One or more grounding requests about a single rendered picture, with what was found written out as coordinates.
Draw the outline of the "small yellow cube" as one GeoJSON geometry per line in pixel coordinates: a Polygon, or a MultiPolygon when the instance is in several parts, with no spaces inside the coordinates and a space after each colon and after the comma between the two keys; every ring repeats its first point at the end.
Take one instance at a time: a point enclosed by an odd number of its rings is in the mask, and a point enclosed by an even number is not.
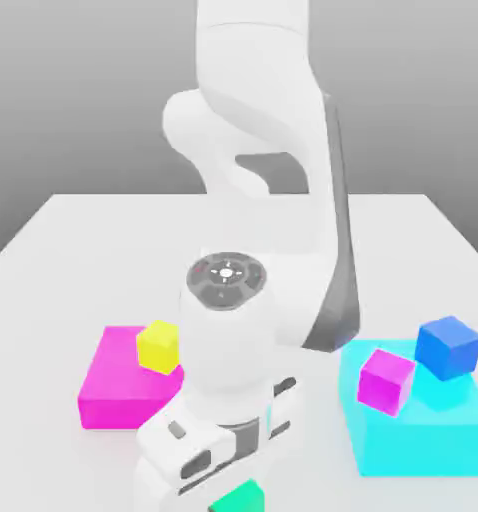
{"type": "Polygon", "coordinates": [[[171,374],[179,365],[178,327],[156,320],[136,336],[137,359],[141,367],[171,374]]]}

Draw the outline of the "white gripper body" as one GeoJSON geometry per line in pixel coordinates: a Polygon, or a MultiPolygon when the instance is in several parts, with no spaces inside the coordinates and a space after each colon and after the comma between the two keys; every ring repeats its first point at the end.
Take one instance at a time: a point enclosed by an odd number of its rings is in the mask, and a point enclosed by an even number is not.
{"type": "Polygon", "coordinates": [[[260,455],[222,465],[190,483],[171,484],[144,457],[133,478],[133,512],[208,512],[224,495],[260,471],[260,455]]]}

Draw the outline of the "small blue cube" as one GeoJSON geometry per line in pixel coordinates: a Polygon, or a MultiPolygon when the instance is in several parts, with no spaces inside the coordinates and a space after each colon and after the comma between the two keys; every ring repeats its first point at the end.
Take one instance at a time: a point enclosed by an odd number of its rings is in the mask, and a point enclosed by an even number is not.
{"type": "Polygon", "coordinates": [[[420,326],[415,360],[447,381],[472,373],[478,362],[478,332],[455,316],[420,326]]]}

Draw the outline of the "large magenta box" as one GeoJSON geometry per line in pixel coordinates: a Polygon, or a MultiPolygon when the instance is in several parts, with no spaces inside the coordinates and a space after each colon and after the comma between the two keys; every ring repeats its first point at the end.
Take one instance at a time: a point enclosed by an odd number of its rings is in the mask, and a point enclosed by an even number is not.
{"type": "Polygon", "coordinates": [[[178,366],[163,375],[138,363],[136,336],[141,326],[107,326],[78,395],[87,430],[136,430],[180,390],[178,366]]]}

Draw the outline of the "small green cube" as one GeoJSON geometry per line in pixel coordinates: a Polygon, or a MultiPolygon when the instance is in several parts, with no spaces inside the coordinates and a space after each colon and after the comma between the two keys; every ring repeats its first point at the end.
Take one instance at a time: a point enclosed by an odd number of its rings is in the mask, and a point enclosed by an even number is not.
{"type": "Polygon", "coordinates": [[[264,491],[250,479],[213,502],[208,512],[265,512],[264,491]]]}

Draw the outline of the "large cyan box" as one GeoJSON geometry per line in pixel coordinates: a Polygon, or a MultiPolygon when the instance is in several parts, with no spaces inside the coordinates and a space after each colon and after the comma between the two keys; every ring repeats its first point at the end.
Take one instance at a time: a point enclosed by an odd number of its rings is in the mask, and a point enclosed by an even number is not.
{"type": "Polygon", "coordinates": [[[338,391],[356,460],[367,477],[478,477],[478,385],[440,381],[418,365],[396,417],[357,401],[360,369],[376,349],[411,359],[414,341],[357,340],[341,351],[338,391]]]}

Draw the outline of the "small magenta cube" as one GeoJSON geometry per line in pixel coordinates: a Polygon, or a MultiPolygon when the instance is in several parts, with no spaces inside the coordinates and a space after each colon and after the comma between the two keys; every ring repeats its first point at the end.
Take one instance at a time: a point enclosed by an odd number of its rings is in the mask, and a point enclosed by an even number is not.
{"type": "Polygon", "coordinates": [[[360,369],[357,401],[397,417],[409,398],[415,368],[410,359],[375,349],[360,369]]]}

